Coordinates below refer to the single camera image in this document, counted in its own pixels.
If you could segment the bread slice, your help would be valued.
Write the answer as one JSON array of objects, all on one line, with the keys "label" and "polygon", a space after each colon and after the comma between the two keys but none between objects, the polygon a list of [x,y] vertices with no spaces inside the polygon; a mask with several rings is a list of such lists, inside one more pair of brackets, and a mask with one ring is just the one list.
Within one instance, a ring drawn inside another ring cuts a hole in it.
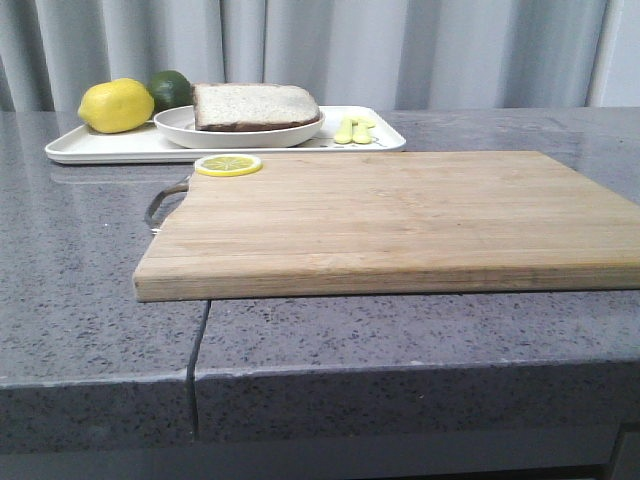
[{"label": "bread slice", "polygon": [[314,123],[314,97],[294,85],[196,83],[192,85],[195,128],[212,132],[256,132]]}]

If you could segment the white round plate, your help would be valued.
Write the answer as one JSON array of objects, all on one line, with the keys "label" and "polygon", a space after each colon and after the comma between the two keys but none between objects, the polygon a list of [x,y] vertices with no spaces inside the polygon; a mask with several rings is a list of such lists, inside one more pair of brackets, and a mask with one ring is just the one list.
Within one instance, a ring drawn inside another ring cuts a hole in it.
[{"label": "white round plate", "polygon": [[324,113],[308,125],[271,131],[210,132],[195,129],[192,106],[169,109],[156,114],[153,121],[171,142],[191,149],[287,148],[311,139],[324,123]]}]

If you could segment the white bear print tray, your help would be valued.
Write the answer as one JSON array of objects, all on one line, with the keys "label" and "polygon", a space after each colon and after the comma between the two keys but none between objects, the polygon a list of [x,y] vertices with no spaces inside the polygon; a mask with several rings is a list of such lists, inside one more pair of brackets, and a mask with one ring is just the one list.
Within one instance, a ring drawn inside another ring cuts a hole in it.
[{"label": "white bear print tray", "polygon": [[[230,148],[185,148],[171,142],[153,122],[130,132],[101,134],[83,125],[52,141],[45,147],[47,156],[61,164],[131,164],[192,162],[206,155],[223,153],[281,153],[293,149],[301,152],[323,153],[332,150],[391,150],[401,151],[406,139],[374,110],[363,106],[322,106],[324,124],[305,142],[293,147],[247,146]],[[369,144],[334,142],[335,132],[344,116],[364,116],[375,123],[370,130]]]}]

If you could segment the wooden cutting board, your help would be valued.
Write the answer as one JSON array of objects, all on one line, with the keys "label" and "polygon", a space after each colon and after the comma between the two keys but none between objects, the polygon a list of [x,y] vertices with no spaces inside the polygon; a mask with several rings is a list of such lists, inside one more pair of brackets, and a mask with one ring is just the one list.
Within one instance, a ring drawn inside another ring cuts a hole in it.
[{"label": "wooden cutting board", "polygon": [[535,151],[278,154],[195,174],[140,301],[635,289],[639,208]]}]

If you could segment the lemon slice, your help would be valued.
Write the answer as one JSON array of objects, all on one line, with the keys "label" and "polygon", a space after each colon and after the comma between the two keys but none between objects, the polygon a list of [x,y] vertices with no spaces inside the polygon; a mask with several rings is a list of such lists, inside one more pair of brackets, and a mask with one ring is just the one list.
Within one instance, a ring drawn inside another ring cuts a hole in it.
[{"label": "lemon slice", "polygon": [[194,163],[198,174],[213,177],[235,177],[258,172],[263,167],[262,160],[249,154],[219,154],[200,158]]}]

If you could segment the grey curtain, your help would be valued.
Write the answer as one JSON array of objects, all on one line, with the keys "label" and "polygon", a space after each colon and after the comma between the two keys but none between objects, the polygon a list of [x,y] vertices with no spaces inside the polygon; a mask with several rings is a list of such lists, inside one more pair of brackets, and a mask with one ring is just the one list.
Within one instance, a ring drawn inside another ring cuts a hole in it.
[{"label": "grey curtain", "polygon": [[5,1],[1,107],[174,69],[377,109],[631,107],[635,1]]}]

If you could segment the green lime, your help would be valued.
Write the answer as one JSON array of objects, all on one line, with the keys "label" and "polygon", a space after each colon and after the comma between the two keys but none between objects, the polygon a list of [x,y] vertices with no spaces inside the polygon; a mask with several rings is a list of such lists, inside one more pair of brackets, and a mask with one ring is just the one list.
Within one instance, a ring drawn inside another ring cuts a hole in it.
[{"label": "green lime", "polygon": [[191,105],[191,83],[176,70],[165,70],[154,74],[147,84],[154,99],[154,112]]}]

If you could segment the yellow lemon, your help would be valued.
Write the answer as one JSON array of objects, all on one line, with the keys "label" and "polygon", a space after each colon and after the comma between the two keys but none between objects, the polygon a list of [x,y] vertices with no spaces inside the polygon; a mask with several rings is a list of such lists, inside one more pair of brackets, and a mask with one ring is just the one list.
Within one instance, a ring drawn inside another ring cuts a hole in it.
[{"label": "yellow lemon", "polygon": [[154,107],[153,97],[141,82],[120,78],[89,88],[77,113],[94,130],[115,134],[143,125]]}]

